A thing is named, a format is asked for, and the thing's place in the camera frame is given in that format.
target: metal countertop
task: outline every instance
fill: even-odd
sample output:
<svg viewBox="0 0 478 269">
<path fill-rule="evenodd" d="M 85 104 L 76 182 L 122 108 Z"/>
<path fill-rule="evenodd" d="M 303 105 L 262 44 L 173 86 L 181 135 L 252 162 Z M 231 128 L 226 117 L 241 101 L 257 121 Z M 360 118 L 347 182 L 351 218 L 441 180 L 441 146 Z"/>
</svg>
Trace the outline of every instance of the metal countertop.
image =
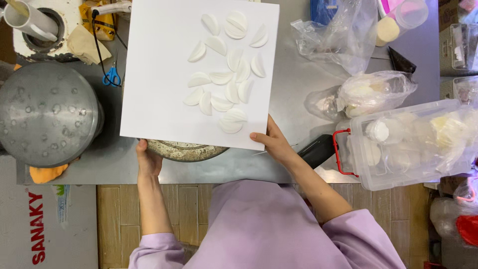
<svg viewBox="0 0 478 269">
<path fill-rule="evenodd" d="M 296 151 L 308 145 L 321 134 L 331 134 L 336 123 L 309 114 L 304 107 L 305 97 L 313 91 L 323 91 L 341 85 L 349 75 L 335 64 L 311 62 L 300 56 L 291 35 L 290 22 L 302 18 L 309 20 L 309 0 L 271 0 L 281 5 L 279 30 L 272 80 L 269 113 L 281 128 L 285 137 Z M 418 67 L 414 78 L 418 90 L 412 93 L 403 106 L 410 106 L 439 99 L 438 58 L 438 6 L 436 1 L 426 0 L 429 15 L 427 21 L 408 31 L 389 45 L 413 61 Z M 128 39 L 129 24 L 119 22 L 119 34 Z M 126 51 L 118 40 L 103 42 L 110 50 L 119 48 L 118 72 L 122 77 L 125 70 Z M 105 61 L 109 70 L 111 59 Z M 121 89 L 102 84 L 100 66 L 87 66 L 82 62 L 66 65 L 76 69 L 95 89 L 105 110 L 103 133 L 92 146 L 56 180 L 49 184 L 135 184 L 138 173 L 135 138 L 120 137 Z M 386 47 L 376 47 L 366 73 L 391 69 Z M 224 183 L 239 179 L 258 179 L 277 183 L 292 181 L 284 167 L 268 154 L 251 156 L 257 151 L 231 148 L 225 153 L 197 163 L 180 163 L 165 159 L 160 174 L 161 183 Z M 349 176 L 339 174 L 332 156 L 316 171 L 327 182 L 356 182 Z M 17 183 L 31 184 L 28 167 L 17 162 Z"/>
</svg>

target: white board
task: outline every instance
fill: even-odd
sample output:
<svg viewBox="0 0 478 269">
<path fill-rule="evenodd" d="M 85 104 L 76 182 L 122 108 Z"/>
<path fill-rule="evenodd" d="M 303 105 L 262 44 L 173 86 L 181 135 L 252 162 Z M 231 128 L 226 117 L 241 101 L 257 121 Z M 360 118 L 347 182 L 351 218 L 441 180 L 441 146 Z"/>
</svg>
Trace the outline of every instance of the white board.
<svg viewBox="0 0 478 269">
<path fill-rule="evenodd" d="M 239 11 L 248 19 L 247 35 L 243 39 L 229 38 L 224 31 L 226 17 Z M 219 37 L 228 51 L 244 49 L 250 63 L 260 53 L 266 78 L 253 72 L 254 80 L 248 104 L 242 109 L 248 122 L 235 134 L 226 134 L 218 126 L 223 112 L 213 109 L 212 116 L 201 113 L 198 106 L 187 106 L 183 99 L 196 88 L 187 83 L 195 72 L 230 72 L 227 59 L 209 47 L 203 59 L 190 63 L 189 55 L 199 40 L 211 34 L 201 23 L 202 14 L 216 16 L 221 25 Z M 279 5 L 228 0 L 137 1 L 131 13 L 129 50 L 121 115 L 121 136 L 140 137 L 264 150 L 264 145 L 249 138 L 251 132 L 265 133 L 272 84 Z M 260 48 L 249 46 L 258 28 L 265 24 L 268 42 Z M 203 85 L 213 96 L 224 97 L 226 86 Z"/>
</svg>

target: red plastic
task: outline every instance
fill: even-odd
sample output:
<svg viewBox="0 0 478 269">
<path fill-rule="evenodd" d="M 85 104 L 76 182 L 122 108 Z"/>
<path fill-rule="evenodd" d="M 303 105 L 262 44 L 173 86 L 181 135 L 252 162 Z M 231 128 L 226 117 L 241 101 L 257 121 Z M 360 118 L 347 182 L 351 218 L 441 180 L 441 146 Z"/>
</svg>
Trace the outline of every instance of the red plastic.
<svg viewBox="0 0 478 269">
<path fill-rule="evenodd" d="M 335 140 L 335 135 L 336 134 L 339 134 L 339 133 L 344 133 L 344 132 L 347 132 L 347 133 L 350 133 L 350 128 L 347 128 L 346 130 L 338 130 L 338 131 L 335 131 L 335 133 L 332 135 L 332 140 L 334 141 L 334 149 L 335 149 L 335 158 L 337 158 L 337 166 L 338 166 L 338 171 L 344 175 L 354 175 L 356 176 L 357 178 L 359 177 L 358 175 L 354 174 L 354 173 L 345 173 L 342 171 L 342 167 L 340 167 L 340 158 L 338 156 L 338 149 L 337 149 L 337 141 Z"/>
</svg>

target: person's right hand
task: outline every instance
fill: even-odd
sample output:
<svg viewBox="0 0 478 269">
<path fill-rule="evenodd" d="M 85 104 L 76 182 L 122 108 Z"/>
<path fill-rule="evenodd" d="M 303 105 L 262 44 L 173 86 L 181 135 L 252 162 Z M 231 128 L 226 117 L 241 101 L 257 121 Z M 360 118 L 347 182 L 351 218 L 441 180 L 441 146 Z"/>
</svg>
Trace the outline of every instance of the person's right hand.
<svg viewBox="0 0 478 269">
<path fill-rule="evenodd" d="M 287 142 L 287 139 L 285 139 L 281 130 L 277 124 L 275 124 L 270 115 L 267 120 L 267 134 L 251 133 L 250 138 L 253 141 L 263 143 L 266 146 L 266 150 L 269 155 L 286 167 L 297 157 L 299 157 L 291 148 Z"/>
</svg>

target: hand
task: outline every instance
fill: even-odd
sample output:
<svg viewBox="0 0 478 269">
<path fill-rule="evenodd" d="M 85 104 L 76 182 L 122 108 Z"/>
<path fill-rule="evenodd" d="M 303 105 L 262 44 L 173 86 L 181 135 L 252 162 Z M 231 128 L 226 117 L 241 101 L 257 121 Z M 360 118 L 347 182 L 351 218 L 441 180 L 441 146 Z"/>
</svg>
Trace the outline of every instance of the hand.
<svg viewBox="0 0 478 269">
<path fill-rule="evenodd" d="M 267 134 L 251 133 L 250 138 L 263 143 L 269 155 L 285 167 L 299 157 L 270 115 L 267 119 Z"/>
<path fill-rule="evenodd" d="M 145 139 L 141 139 L 136 146 L 136 155 L 138 156 L 138 164 L 140 165 L 138 178 L 157 178 L 163 166 L 163 157 L 147 150 L 147 148 L 148 142 Z"/>
</svg>

